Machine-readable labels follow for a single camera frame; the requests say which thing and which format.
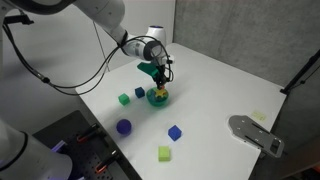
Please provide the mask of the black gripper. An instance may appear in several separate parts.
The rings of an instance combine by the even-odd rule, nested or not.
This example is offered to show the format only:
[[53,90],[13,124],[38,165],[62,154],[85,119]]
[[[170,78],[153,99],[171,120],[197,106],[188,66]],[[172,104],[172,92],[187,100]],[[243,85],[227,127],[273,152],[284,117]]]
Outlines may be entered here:
[[157,83],[158,90],[161,89],[161,84],[163,84],[162,89],[165,89],[166,82],[167,82],[167,77],[165,76],[165,66],[164,65],[157,66],[157,70],[158,70],[158,73],[156,74],[154,81]]

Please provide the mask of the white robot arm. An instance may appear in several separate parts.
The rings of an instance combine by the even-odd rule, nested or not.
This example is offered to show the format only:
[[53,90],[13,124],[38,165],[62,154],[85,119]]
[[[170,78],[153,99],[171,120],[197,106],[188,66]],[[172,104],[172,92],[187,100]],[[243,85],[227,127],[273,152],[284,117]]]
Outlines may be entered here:
[[[13,9],[51,15],[71,4],[97,23],[124,54],[153,63],[157,68],[153,79],[158,88],[170,81],[165,72],[169,63],[165,30],[151,26],[144,36],[130,35],[121,26],[125,14],[122,0],[1,0],[0,37],[12,36],[5,16]],[[28,133],[0,122],[0,180],[67,180],[72,166],[69,156],[53,152]]]

